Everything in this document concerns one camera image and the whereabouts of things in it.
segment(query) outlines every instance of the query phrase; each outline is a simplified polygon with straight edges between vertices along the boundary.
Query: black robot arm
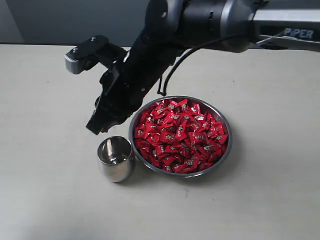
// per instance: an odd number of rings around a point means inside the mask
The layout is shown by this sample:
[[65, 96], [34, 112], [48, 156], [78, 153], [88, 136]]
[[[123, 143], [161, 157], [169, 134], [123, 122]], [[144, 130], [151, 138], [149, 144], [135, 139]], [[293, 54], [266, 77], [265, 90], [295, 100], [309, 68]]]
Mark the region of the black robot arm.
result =
[[320, 51], [320, 4], [296, 7], [280, 8], [265, 0], [150, 0], [144, 29], [130, 51], [95, 36], [65, 55], [74, 74], [99, 62], [108, 68], [86, 127], [97, 135], [122, 124], [188, 49], [241, 53], [258, 42], [269, 49]]

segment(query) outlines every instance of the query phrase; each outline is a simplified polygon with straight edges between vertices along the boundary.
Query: white table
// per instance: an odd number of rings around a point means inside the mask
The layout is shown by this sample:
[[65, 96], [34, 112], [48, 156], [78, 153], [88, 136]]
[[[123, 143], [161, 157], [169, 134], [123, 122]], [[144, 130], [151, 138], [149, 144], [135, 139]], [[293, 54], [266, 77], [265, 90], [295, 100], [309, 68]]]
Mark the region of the white table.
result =
[[[229, 120], [234, 144], [197, 179], [142, 164], [114, 184], [85, 125], [104, 67], [65, 69], [68, 46], [0, 45], [1, 240], [316, 240], [320, 236], [320, 54], [202, 50], [169, 95], [200, 98]], [[145, 98], [159, 96], [156, 87]]]

